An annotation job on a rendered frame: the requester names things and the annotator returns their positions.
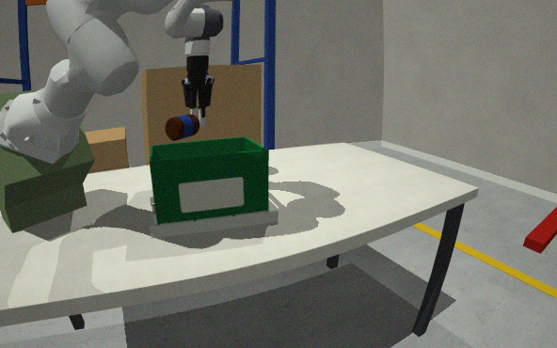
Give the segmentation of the brown bottle with blue label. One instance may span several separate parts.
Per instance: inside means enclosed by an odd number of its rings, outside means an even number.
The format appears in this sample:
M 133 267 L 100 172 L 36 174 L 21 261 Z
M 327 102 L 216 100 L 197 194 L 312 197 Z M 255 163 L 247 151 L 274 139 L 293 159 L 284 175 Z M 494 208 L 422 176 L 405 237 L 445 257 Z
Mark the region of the brown bottle with blue label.
M 191 114 L 170 118 L 166 124 L 166 134 L 176 141 L 196 134 L 199 130 L 199 119 Z

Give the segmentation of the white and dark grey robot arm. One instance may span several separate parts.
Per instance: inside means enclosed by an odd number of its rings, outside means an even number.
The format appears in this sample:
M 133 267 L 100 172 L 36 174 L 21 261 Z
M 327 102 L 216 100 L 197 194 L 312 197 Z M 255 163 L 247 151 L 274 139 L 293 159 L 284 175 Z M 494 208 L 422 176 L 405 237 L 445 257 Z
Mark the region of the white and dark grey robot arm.
M 47 0 L 50 25 L 69 59 L 52 67 L 46 87 L 1 109 L 0 146 L 50 164 L 71 152 L 94 93 L 121 93 L 138 74 L 134 46 L 117 19 L 129 11 L 158 13 L 172 1 Z M 209 37 L 223 29 L 223 16 L 203 3 L 216 1 L 230 0 L 179 0 L 167 14 L 165 30 L 186 38 L 185 55 L 211 53 Z

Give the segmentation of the green crate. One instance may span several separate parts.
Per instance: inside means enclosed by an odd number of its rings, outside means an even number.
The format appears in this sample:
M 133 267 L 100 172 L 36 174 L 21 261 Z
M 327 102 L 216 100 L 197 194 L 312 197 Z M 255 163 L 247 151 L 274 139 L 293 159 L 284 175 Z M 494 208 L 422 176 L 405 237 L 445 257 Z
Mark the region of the green crate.
M 157 224 L 268 211 L 268 161 L 246 136 L 151 146 Z

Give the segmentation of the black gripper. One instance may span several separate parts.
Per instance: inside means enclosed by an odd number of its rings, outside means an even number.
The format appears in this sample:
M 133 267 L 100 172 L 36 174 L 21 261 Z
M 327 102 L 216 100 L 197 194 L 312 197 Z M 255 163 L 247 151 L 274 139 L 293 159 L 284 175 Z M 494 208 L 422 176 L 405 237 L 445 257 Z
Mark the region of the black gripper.
M 200 128 L 205 127 L 205 108 L 209 106 L 211 103 L 212 88 L 215 80 L 214 78 L 209 76 L 207 72 L 208 69 L 209 69 L 208 55 L 188 56 L 186 62 L 186 70 L 188 71 L 188 74 L 187 74 L 187 78 L 182 80 L 185 106 L 190 108 L 190 114 L 194 116 L 197 116 L 197 92 L 198 92 Z

